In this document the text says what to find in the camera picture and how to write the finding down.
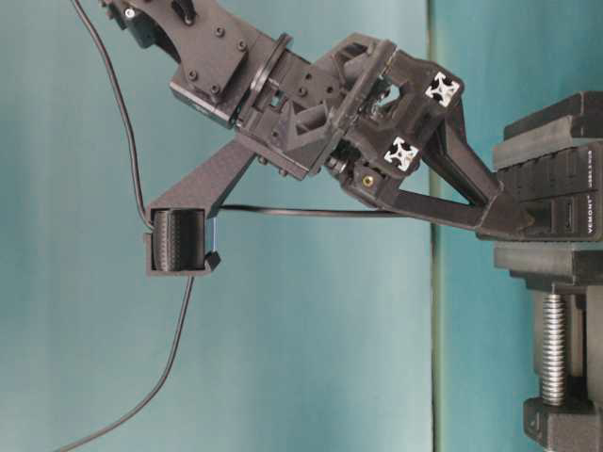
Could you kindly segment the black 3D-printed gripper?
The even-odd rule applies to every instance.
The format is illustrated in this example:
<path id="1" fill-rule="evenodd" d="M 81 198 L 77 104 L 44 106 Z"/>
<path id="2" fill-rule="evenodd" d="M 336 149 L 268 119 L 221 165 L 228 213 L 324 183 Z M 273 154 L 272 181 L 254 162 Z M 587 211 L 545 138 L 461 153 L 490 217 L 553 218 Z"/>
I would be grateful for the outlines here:
<path id="1" fill-rule="evenodd" d="M 302 180 L 326 169 L 361 203 L 474 232 L 534 239 L 550 202 L 519 202 L 466 139 L 463 81 L 390 40 L 354 33 L 315 62 L 284 50 L 243 104 L 236 140 Z M 399 190 L 424 162 L 469 203 Z"/>

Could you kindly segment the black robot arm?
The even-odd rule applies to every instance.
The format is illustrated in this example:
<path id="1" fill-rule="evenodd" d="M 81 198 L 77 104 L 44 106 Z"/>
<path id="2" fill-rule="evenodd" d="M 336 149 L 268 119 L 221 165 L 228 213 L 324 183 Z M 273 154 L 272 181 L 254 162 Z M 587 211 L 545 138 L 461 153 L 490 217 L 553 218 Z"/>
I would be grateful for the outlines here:
<path id="1" fill-rule="evenodd" d="M 219 1 L 108 1 L 108 16 L 176 65 L 173 95 L 234 133 L 228 152 L 302 181 L 328 173 L 374 211 L 526 240 L 544 207 L 522 202 L 472 150 L 464 82 L 393 41 L 353 33 L 297 54 Z"/>

